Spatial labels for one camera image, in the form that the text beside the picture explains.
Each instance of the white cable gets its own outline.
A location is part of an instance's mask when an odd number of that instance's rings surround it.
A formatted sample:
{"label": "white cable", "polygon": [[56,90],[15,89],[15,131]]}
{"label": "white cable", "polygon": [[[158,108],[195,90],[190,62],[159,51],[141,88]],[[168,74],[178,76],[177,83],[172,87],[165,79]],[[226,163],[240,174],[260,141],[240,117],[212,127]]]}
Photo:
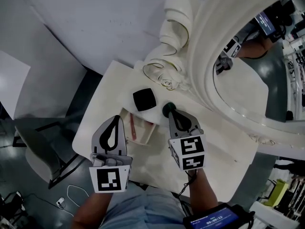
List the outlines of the white cable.
{"label": "white cable", "polygon": [[88,197],[89,197],[89,194],[86,192],[85,189],[83,189],[83,188],[81,188],[81,187],[78,187],[78,186],[75,186],[75,185],[68,185],[68,188],[67,188],[67,197],[68,197],[76,206],[80,207],[80,205],[78,205],[77,203],[75,203],[75,202],[72,200],[72,198],[69,197],[69,187],[76,187],[76,188],[79,188],[79,189],[83,190],[83,191],[87,194]]}
{"label": "white cable", "polygon": [[72,213],[70,213],[69,211],[65,210],[64,208],[62,210],[74,217],[74,215]]}
{"label": "white cable", "polygon": [[69,211],[64,209],[64,206],[62,206],[61,204],[57,204],[57,206],[59,207],[59,209],[63,210],[64,212],[68,213],[69,215],[72,215],[74,217],[74,215],[72,213],[70,213]]}

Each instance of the black device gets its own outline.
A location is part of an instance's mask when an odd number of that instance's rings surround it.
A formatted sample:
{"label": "black device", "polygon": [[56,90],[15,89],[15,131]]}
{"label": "black device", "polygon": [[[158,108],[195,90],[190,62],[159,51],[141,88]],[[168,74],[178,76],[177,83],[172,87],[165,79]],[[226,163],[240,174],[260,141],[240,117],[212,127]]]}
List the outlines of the black device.
{"label": "black device", "polygon": [[290,15],[294,12],[295,7],[292,0],[289,0],[284,5],[277,1],[256,15],[254,21],[259,25],[266,38],[276,42],[280,38],[285,39],[286,26],[292,25],[293,20]]}
{"label": "black device", "polygon": [[133,100],[138,111],[154,108],[157,103],[151,88],[146,88],[133,93]]}
{"label": "black device", "polygon": [[249,223],[253,225],[254,212],[247,213],[239,205],[229,206],[223,203],[201,215],[189,216],[183,219],[187,229],[238,229]]}

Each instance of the black square object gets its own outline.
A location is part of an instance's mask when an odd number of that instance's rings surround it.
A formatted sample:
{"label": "black square object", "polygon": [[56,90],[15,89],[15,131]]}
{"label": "black square object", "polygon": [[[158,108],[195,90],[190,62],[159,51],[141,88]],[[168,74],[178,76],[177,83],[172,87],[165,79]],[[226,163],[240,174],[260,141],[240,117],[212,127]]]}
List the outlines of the black square object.
{"label": "black square object", "polygon": [[98,169],[96,173],[99,191],[117,191],[122,189],[118,168]]}
{"label": "black square object", "polygon": [[195,154],[204,151],[202,141],[199,136],[181,139],[180,142],[182,155]]}
{"label": "black square object", "polygon": [[182,159],[183,170],[203,167],[203,162],[204,162],[204,155],[183,158]]}
{"label": "black square object", "polygon": [[178,157],[176,151],[174,150],[174,148],[172,147],[172,145],[171,145],[171,153],[172,153],[172,156],[175,159],[177,165],[180,167],[179,157]]}
{"label": "black square object", "polygon": [[154,108],[157,103],[151,88],[146,88],[133,93],[133,100],[138,111]]}

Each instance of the gray floor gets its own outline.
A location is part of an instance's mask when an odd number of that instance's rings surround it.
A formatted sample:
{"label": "gray floor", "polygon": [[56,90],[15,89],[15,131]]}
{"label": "gray floor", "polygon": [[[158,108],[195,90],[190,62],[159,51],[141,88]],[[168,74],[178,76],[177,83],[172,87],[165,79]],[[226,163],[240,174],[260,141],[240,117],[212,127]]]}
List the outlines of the gray floor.
{"label": "gray floor", "polygon": [[[61,119],[63,126],[56,126],[42,131],[45,137],[50,141],[52,147],[64,161],[68,161],[75,154],[71,146],[72,140],[100,80],[100,75],[88,72],[74,97],[67,117]],[[6,130],[7,135],[0,136],[0,146],[11,145],[15,133],[14,125],[16,123],[36,128],[54,121],[54,119],[2,121],[1,123]],[[83,163],[68,178],[51,190],[48,190],[47,183],[28,165],[24,153],[25,148],[23,147],[9,146],[0,148],[0,194],[5,197],[10,192],[20,191],[25,197],[25,208],[28,214],[33,216],[41,226],[37,228],[69,228],[72,219],[71,215],[30,194],[35,194],[52,204],[55,204],[60,197],[64,197],[66,201],[65,209],[71,213],[75,213],[78,207],[67,198],[67,186],[72,184],[84,188],[89,194],[93,192],[88,169],[88,167],[91,166],[90,161]],[[74,162],[74,165],[80,160],[81,157]],[[231,200],[231,203],[238,203],[245,208],[249,207],[264,189],[264,185],[271,173],[275,160],[275,156],[257,154],[253,164],[247,170],[246,176]],[[76,188],[71,188],[69,195],[79,204],[86,199],[85,193]]]}
{"label": "gray floor", "polygon": [[268,86],[266,117],[285,122],[287,112],[287,77],[281,43],[276,43],[261,59],[242,60],[252,67]]}

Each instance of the black wire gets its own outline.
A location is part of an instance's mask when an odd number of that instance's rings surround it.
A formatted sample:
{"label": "black wire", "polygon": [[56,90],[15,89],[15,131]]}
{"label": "black wire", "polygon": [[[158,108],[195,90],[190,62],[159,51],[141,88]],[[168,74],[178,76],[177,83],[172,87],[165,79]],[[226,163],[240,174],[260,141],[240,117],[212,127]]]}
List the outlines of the black wire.
{"label": "black wire", "polygon": [[291,49],[293,50],[293,51],[295,51],[295,49],[291,46],[291,44],[290,44],[290,41],[288,41],[287,39],[285,39],[287,42],[289,42],[289,45],[290,45],[290,47],[291,47]]}
{"label": "black wire", "polygon": [[184,184],[184,187],[182,188],[181,192],[180,192],[178,195],[176,195],[175,197],[179,199],[179,202],[180,202],[180,204],[181,204],[181,207],[182,207],[182,210],[183,210],[184,214],[185,214],[186,216],[190,216],[190,215],[191,215],[191,212],[190,212],[190,210],[189,210],[188,207],[187,207],[187,205],[190,206],[190,204],[187,203],[187,202],[182,201],[182,200],[180,199],[180,196],[181,196],[181,194],[185,191],[185,189],[186,189],[190,184],[192,184],[192,183],[196,180],[196,178],[197,178],[197,171],[196,171],[195,175],[193,175],[193,176],[191,176],[189,173],[187,173],[187,171],[186,171],[186,174],[191,178],[191,180],[189,180],[189,182],[187,182],[187,183]]}
{"label": "black wire", "polygon": [[185,189],[187,188],[187,186],[190,185],[190,184],[192,184],[192,183],[196,180],[196,178],[197,178],[197,172],[196,172],[195,175],[193,175],[193,176],[190,176],[190,174],[188,174],[187,172],[186,172],[186,174],[191,178],[191,180],[190,180],[189,182],[187,182],[187,183],[184,184],[184,187],[182,188],[182,190],[181,190],[181,192],[178,194],[178,196],[180,196],[180,195],[185,191]]}
{"label": "black wire", "polygon": [[57,207],[56,205],[50,203],[49,201],[46,201],[46,200],[44,200],[44,199],[38,197],[35,193],[30,193],[30,194],[28,194],[27,196],[23,197],[23,199],[25,200],[26,198],[28,198],[28,197],[31,196],[31,195],[35,196],[36,198],[40,199],[40,200],[43,201],[43,202],[46,202],[46,203],[52,205],[53,207],[55,207],[55,208],[57,208],[57,209],[63,210],[63,208],[59,208],[59,207]]}
{"label": "black wire", "polygon": [[252,219],[249,221],[248,229],[251,229],[251,228],[253,227],[253,224],[254,224],[254,219],[252,218]]}
{"label": "black wire", "polygon": [[267,50],[266,52],[264,52],[262,56],[259,56],[259,57],[257,57],[257,58],[245,57],[245,59],[261,59],[261,58],[265,57],[267,53],[268,53],[268,50]]}
{"label": "black wire", "polygon": [[61,204],[59,204],[58,207],[63,210],[63,208],[65,208],[66,206],[64,207]]}
{"label": "black wire", "polygon": [[283,28],[283,30],[282,30],[282,36],[285,37],[285,34],[286,34],[287,30],[286,30],[286,26],[283,25],[283,27],[284,27],[284,28]]}
{"label": "black wire", "polygon": [[244,42],[248,39],[248,37],[249,37],[252,33],[254,33],[255,31],[257,31],[257,28],[256,28],[256,27],[254,27],[252,30],[250,30],[249,34],[244,38],[243,43],[244,43]]}

